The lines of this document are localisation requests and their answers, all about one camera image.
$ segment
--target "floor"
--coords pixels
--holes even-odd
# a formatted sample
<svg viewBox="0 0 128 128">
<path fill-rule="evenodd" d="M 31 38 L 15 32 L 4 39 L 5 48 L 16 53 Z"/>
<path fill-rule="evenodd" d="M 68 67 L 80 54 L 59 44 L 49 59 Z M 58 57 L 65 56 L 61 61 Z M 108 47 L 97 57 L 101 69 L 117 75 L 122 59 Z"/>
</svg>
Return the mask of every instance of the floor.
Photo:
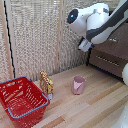
<svg viewBox="0 0 128 128">
<path fill-rule="evenodd" d="M 71 92 L 73 77 L 86 78 L 84 92 Z M 128 87 L 120 80 L 82 65 L 50 77 L 54 94 L 43 120 L 33 128 L 110 128 L 128 101 Z M 0 105 L 0 128 L 14 128 Z"/>
</svg>

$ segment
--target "basket handle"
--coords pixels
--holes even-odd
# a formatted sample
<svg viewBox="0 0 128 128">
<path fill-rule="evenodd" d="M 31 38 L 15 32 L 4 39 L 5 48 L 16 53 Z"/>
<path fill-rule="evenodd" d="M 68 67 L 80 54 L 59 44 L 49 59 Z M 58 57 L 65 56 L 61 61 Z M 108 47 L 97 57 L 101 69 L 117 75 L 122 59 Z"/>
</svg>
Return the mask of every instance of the basket handle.
<svg viewBox="0 0 128 128">
<path fill-rule="evenodd" d="M 20 116 L 13 116 L 13 114 L 12 114 L 12 112 L 11 112 L 11 110 L 9 109 L 9 108 L 7 108 L 7 109 L 5 109 L 5 110 L 8 110 L 9 111 L 9 114 L 11 115 L 11 117 L 12 118 L 14 118 L 14 119 L 19 119 L 19 118 L 21 118 L 21 117 L 23 117 L 23 116 L 26 116 L 26 115 L 28 115 L 29 113 L 31 113 L 31 112 L 33 112 L 33 111 L 36 111 L 37 109 L 39 109 L 39 108 L 42 108 L 42 107 L 44 107 L 44 106 L 46 106 L 48 103 L 49 103 L 49 100 L 48 100 L 48 98 L 42 93 L 42 95 L 45 97 L 45 99 L 47 100 L 47 102 L 45 103 L 45 104 L 42 104 L 42 105 L 40 105 L 39 107 L 37 107 L 37 108 L 35 108 L 35 109 L 33 109 L 33 110 L 30 110 L 30 111 L 28 111 L 28 112 L 26 112 L 26 113 L 24 113 L 24 114 L 22 114 L 22 115 L 20 115 Z"/>
<path fill-rule="evenodd" d="M 14 78 L 14 79 L 11 79 L 11 80 L 8 80 L 8 81 L 5 81 L 5 82 L 2 82 L 2 83 L 0 83 L 0 84 L 4 84 L 4 83 L 7 83 L 7 82 L 10 82 L 10 81 L 13 81 L 13 80 L 17 80 L 17 79 L 19 79 L 19 78 L 26 78 L 26 79 L 28 79 L 29 81 L 31 81 L 29 78 L 27 78 L 26 76 L 21 76 L 21 77 L 17 77 L 17 78 Z"/>
</svg>

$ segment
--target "white robot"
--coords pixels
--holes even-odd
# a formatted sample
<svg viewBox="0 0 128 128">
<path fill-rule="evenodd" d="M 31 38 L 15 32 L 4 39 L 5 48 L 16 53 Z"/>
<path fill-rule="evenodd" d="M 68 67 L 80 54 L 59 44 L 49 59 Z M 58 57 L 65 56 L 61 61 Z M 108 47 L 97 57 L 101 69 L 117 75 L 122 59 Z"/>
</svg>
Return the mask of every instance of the white robot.
<svg viewBox="0 0 128 128">
<path fill-rule="evenodd" d="M 79 49 L 86 52 L 92 44 L 105 42 L 110 35 L 128 20 L 128 0 L 120 0 L 117 8 L 109 15 L 109 7 L 96 3 L 84 9 L 73 9 L 67 18 L 69 28 L 84 37 Z M 128 64 L 125 65 L 123 81 L 128 86 Z M 111 128 L 128 128 L 128 103 L 120 118 Z"/>
</svg>

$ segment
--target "pink cup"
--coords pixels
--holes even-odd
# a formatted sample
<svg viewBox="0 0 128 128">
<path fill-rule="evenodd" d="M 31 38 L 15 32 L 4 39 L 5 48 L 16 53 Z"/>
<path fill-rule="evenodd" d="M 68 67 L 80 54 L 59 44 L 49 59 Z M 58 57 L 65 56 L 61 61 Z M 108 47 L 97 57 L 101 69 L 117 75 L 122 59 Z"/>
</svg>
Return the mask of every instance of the pink cup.
<svg viewBox="0 0 128 128">
<path fill-rule="evenodd" d="M 73 86 L 71 88 L 72 92 L 77 95 L 83 93 L 85 81 L 85 78 L 83 78 L 82 76 L 75 76 Z"/>
</svg>

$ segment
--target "red basket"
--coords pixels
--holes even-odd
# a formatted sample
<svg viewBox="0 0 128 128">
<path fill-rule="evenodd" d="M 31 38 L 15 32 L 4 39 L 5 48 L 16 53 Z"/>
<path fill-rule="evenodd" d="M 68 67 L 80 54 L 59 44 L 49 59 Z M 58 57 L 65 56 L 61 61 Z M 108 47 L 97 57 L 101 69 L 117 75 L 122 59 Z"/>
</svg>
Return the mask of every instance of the red basket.
<svg viewBox="0 0 128 128">
<path fill-rule="evenodd" d="M 16 128 L 30 128 L 42 120 L 48 98 L 27 77 L 0 83 L 0 102 Z"/>
</svg>

